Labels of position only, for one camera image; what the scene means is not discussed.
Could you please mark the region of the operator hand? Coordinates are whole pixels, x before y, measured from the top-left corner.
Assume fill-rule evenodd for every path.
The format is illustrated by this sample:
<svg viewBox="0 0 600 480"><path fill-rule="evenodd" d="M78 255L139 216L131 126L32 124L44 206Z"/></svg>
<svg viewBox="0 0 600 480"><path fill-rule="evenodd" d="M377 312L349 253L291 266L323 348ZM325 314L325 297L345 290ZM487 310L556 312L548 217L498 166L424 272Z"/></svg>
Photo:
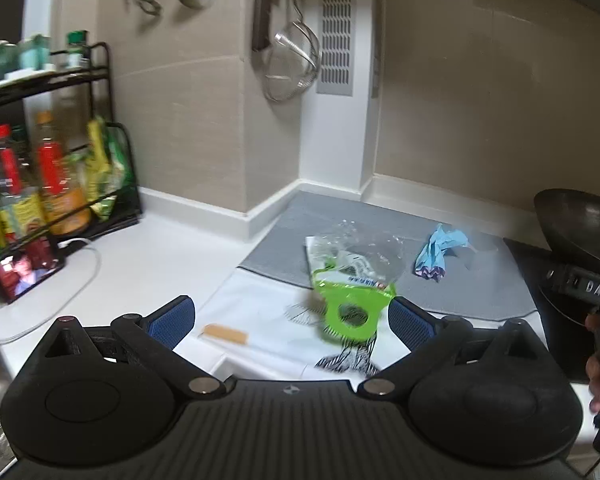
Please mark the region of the operator hand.
<svg viewBox="0 0 600 480"><path fill-rule="evenodd" d="M589 314L585 319L585 327L595 333L600 328L600 314ZM588 391L592 396L590 412L597 414L600 411L600 360L596 354L588 358L585 371L588 376Z"/></svg>

